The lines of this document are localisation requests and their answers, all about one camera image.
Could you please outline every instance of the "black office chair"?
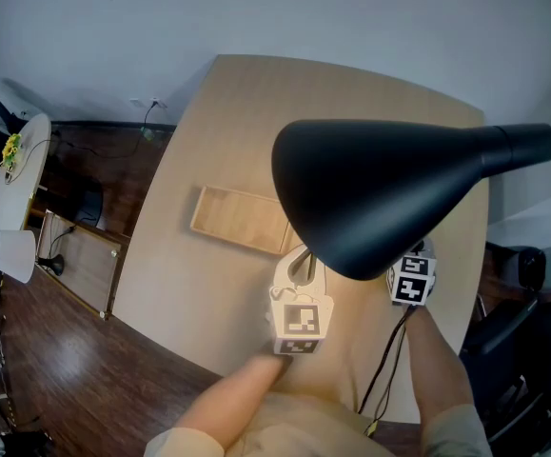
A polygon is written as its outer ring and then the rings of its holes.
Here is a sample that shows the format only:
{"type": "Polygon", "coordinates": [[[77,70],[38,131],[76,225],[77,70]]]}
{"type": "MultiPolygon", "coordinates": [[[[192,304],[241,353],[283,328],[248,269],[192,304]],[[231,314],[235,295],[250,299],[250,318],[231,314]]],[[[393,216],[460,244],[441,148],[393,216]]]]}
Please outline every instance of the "black office chair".
{"type": "Polygon", "coordinates": [[[37,198],[54,213],[93,227],[102,215],[104,192],[99,181],[64,167],[57,156],[47,158],[37,198]]]}
{"type": "MultiPolygon", "coordinates": [[[[533,254],[538,261],[525,265],[534,271],[519,276],[530,288],[545,274],[545,257],[533,254]]],[[[551,303],[525,293],[526,302],[505,300],[471,327],[460,354],[494,455],[532,455],[551,439],[551,303]]]]}

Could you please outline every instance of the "round white table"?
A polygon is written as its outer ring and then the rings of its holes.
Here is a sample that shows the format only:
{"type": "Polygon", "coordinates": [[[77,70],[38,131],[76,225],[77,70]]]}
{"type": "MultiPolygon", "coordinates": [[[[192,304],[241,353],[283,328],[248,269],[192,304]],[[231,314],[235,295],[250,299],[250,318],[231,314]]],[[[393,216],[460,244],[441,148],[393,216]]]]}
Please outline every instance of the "round white table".
{"type": "Polygon", "coordinates": [[[47,161],[50,120],[44,113],[33,117],[19,132],[24,157],[7,185],[0,169],[0,230],[22,229],[47,161]]]}

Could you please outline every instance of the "wooden tray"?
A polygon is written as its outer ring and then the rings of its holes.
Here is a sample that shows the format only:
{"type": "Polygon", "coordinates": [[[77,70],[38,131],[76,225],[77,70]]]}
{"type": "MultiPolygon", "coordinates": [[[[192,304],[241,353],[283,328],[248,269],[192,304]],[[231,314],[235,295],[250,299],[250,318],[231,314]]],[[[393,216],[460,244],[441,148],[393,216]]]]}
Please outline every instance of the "wooden tray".
{"type": "Polygon", "coordinates": [[[293,229],[272,198],[204,186],[190,221],[196,232],[271,254],[285,254],[293,229]]]}

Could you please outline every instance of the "white lamp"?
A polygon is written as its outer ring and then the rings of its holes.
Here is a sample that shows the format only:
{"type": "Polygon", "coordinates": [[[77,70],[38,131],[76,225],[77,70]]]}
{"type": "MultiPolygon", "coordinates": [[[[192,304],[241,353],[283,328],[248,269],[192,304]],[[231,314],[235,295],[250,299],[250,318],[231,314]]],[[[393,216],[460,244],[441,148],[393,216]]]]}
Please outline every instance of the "white lamp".
{"type": "Polygon", "coordinates": [[[30,280],[36,259],[30,230],[0,230],[0,270],[22,283],[30,280]]]}

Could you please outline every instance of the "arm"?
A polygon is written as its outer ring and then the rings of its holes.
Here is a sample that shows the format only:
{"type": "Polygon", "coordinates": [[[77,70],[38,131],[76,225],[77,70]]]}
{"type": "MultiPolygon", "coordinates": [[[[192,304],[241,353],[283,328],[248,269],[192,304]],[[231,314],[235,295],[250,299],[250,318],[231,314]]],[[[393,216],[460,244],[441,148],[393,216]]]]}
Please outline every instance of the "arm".
{"type": "Polygon", "coordinates": [[[410,372],[423,428],[459,405],[473,405],[472,388],[459,357],[446,343],[425,307],[406,320],[410,372]]]}
{"type": "Polygon", "coordinates": [[[288,359],[272,354],[253,356],[242,368],[199,396],[176,427],[200,430],[227,450],[249,424],[266,393],[287,367],[288,359]]]}

